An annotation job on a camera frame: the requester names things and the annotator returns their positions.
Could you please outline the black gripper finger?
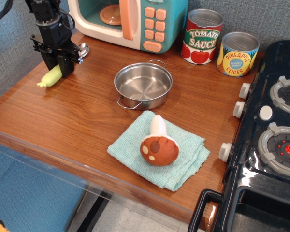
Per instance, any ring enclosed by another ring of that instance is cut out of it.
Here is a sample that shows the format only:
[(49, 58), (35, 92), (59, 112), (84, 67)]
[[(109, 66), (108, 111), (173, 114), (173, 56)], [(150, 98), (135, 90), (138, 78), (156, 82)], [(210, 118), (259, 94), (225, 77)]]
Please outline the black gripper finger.
[(51, 53), (41, 53), (42, 58), (49, 70), (52, 70), (55, 66), (58, 65), (57, 58)]
[(58, 56), (58, 64), (62, 72), (62, 77), (68, 77), (74, 71), (74, 62), (68, 57)]

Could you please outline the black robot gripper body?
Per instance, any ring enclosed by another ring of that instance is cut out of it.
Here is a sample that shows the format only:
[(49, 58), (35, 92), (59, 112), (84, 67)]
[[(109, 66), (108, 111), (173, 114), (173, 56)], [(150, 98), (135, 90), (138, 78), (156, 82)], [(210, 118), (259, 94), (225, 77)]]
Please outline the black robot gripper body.
[(31, 35), (34, 50), (40, 53), (51, 53), (68, 57), (72, 62), (79, 63), (79, 47), (71, 41), (72, 28), (68, 18), (37, 22), (40, 33)]

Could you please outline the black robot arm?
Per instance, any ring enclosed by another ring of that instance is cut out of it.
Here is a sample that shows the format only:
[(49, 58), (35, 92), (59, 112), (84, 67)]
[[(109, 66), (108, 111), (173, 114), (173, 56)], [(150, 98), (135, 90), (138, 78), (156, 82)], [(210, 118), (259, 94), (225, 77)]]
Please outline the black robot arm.
[(34, 50), (41, 56), (49, 70), (59, 66), (62, 76), (68, 77), (74, 65), (80, 64), (80, 48), (71, 41), (75, 20), (61, 9), (59, 0), (27, 0), (29, 11), (35, 16), (40, 34), (31, 35)]

